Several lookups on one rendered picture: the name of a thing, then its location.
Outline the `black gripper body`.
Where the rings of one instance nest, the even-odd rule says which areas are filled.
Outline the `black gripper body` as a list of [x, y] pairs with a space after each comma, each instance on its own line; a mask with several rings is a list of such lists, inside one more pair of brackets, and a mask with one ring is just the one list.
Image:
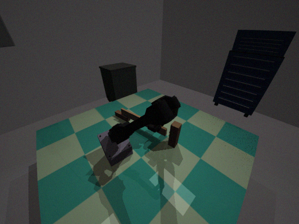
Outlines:
[[159, 127], [160, 127], [160, 125], [158, 125], [158, 126], [152, 125], [152, 124], [148, 125], [148, 129], [151, 130], [154, 133], [156, 133], [158, 131]]

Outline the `long brown wooden rail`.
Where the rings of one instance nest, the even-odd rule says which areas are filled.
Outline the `long brown wooden rail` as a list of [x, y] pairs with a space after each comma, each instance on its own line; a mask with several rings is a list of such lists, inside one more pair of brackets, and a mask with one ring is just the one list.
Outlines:
[[[139, 116], [139, 115], [137, 115], [137, 114], [135, 114], [135, 113], [132, 113], [132, 112], [130, 112], [130, 111], [124, 109], [124, 108], [121, 108], [121, 114], [122, 114], [122, 115], [123, 115], [123, 114], [126, 114], [127, 117], [130, 118], [130, 119], [132, 119], [133, 121], [136, 120], [136, 119], [138, 119], [139, 117], [141, 117], [141, 116]], [[161, 135], [163, 135], [163, 136], [166, 136], [166, 135], [167, 135], [167, 128], [161, 126], [160, 131], [157, 132], [157, 133], [159, 133], [159, 134], [161, 134]]]

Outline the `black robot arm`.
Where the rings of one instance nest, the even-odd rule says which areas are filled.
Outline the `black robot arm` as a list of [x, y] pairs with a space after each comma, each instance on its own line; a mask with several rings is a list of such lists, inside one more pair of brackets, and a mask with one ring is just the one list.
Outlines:
[[112, 143], [120, 144], [127, 140], [136, 130], [147, 126], [167, 124], [171, 122], [178, 115], [180, 103], [176, 96], [170, 97], [164, 95], [163, 97], [155, 100], [152, 105], [146, 109], [143, 116], [134, 120], [133, 122], [125, 122], [123, 124], [116, 124], [109, 129], [109, 136]]

